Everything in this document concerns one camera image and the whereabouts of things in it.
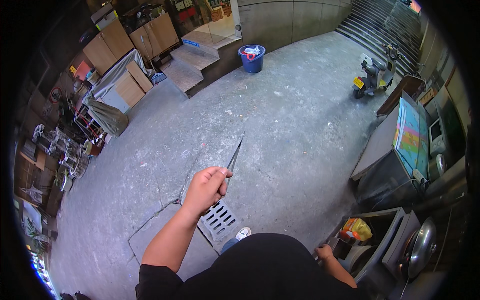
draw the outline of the license plate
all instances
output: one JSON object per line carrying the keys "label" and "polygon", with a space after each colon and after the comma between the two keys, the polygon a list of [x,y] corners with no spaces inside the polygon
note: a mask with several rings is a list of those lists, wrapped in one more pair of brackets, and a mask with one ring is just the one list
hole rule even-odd
{"label": "license plate", "polygon": [[363,88],[363,86],[365,85],[365,83],[363,83],[363,81],[358,79],[358,78],[355,78],[353,80],[353,84],[358,86],[358,88],[360,88],[360,89]]}

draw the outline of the jeans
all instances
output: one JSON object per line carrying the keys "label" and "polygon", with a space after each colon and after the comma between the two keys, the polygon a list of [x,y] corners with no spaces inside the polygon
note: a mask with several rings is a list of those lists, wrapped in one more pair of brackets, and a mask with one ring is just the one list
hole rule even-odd
{"label": "jeans", "polygon": [[233,245],[235,245],[236,243],[238,243],[239,240],[236,239],[236,238],[232,238],[232,239],[229,239],[225,245],[223,245],[223,248],[222,248],[222,254],[227,251],[228,249],[230,249]]}

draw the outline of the drain grate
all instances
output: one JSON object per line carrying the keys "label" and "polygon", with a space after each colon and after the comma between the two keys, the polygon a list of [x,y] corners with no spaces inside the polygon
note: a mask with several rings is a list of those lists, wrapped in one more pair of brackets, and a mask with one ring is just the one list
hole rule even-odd
{"label": "drain grate", "polygon": [[222,240],[239,224],[237,217],[223,200],[218,201],[200,219],[216,241]]}

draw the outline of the white sneaker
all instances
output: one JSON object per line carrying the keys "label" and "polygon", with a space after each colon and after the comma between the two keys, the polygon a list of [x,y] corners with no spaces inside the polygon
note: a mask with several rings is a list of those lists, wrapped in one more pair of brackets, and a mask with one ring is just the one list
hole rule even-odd
{"label": "white sneaker", "polygon": [[235,238],[238,240],[242,240],[251,234],[252,234],[252,230],[248,227],[244,227],[240,229],[240,231],[237,233],[237,236]]}

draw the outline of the electric scooter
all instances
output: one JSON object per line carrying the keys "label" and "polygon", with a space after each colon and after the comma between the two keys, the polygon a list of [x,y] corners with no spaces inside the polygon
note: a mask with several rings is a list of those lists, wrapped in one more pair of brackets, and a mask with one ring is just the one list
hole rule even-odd
{"label": "electric scooter", "polygon": [[373,96],[373,92],[378,89],[387,90],[392,85],[393,76],[396,70],[396,61],[405,58],[399,53],[399,46],[395,43],[392,45],[382,44],[387,54],[387,64],[383,61],[370,58],[362,53],[361,68],[367,73],[367,77],[357,77],[353,80],[353,96],[355,99],[362,98],[365,94]]}

